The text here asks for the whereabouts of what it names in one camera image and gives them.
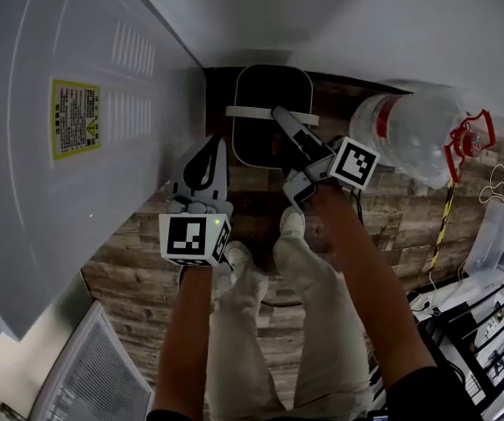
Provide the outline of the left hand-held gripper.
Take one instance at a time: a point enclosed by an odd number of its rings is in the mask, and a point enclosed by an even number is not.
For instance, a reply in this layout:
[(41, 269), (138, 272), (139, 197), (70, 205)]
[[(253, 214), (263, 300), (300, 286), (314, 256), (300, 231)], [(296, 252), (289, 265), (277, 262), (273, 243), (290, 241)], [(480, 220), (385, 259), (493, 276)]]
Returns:
[(233, 212), (227, 176), (223, 138), (201, 139), (175, 162), (173, 192), (159, 215), (163, 259), (183, 267), (215, 267), (224, 260)]

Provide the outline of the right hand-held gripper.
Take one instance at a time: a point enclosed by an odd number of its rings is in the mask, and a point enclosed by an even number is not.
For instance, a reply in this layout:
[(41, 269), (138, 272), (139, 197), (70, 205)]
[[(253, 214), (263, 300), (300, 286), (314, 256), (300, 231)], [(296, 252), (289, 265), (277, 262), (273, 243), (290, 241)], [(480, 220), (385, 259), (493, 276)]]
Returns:
[(283, 155), (287, 168), (282, 190), (297, 210), (322, 184), (349, 191), (366, 188), (380, 157), (375, 150), (349, 137), (337, 136), (329, 143), (314, 138), (309, 127), (317, 126), (316, 115), (277, 106), (272, 117), (295, 143)]

